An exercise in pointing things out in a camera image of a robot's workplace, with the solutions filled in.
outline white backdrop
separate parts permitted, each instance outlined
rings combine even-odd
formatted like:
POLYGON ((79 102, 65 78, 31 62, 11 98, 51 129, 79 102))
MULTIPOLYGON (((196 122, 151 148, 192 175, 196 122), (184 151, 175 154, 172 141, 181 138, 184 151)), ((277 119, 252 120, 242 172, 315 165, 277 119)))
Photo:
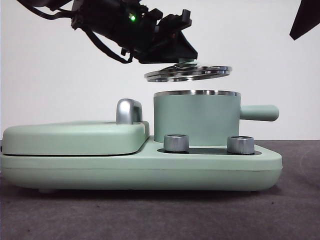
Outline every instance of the white backdrop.
MULTIPOLYGON (((186 38, 200 62, 232 66, 228 77, 149 83, 144 74, 168 65, 118 63, 69 19, 49 21, 15 0, 1 1, 1 135, 14 125, 114 120, 117 101, 142 103, 153 133, 153 94, 168 90, 240 92, 243 105, 274 104, 275 122, 242 120, 256 139, 320 139, 320 26, 293 41, 300 0, 147 1, 165 15, 191 11, 186 38)), ((109 40, 109 46, 120 48, 109 40)))

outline appliance foot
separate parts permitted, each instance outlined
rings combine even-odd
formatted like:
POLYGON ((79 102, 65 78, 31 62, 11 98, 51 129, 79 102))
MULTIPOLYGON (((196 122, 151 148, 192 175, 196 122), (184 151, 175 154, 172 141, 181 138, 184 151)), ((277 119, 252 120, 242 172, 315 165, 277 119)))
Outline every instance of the appliance foot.
POLYGON ((58 190, 57 189, 50 189, 50 188, 39 188, 38 191, 41 194, 54 194, 58 190))

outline pot lid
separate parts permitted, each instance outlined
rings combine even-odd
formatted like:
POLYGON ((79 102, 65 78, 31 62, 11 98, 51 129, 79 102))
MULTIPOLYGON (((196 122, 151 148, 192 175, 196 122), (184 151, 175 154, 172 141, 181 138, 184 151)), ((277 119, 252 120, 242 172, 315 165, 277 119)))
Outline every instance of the pot lid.
POLYGON ((230 66, 200 65, 198 62, 180 62, 159 71, 146 73, 148 82, 182 82, 202 79, 213 79, 228 76, 230 66))

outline mint green handle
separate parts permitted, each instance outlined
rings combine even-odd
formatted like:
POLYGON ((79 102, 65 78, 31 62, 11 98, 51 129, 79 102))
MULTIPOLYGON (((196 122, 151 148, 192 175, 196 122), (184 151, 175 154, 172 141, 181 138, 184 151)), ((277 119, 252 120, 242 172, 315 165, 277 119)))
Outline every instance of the mint green handle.
POLYGON ((275 105, 241 106, 240 119, 256 121, 275 121, 279 117, 279 109, 275 105))

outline saucepan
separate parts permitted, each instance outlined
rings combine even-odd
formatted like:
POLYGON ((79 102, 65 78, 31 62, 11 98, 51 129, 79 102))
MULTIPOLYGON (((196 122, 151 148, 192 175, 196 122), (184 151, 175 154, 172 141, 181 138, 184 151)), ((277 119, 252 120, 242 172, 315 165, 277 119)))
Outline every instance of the saucepan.
POLYGON ((239 135, 241 120, 275 121, 274 105, 241 106, 241 94, 223 90, 176 90, 154 94, 154 140, 167 134, 189 136, 191 146, 225 146, 239 135))

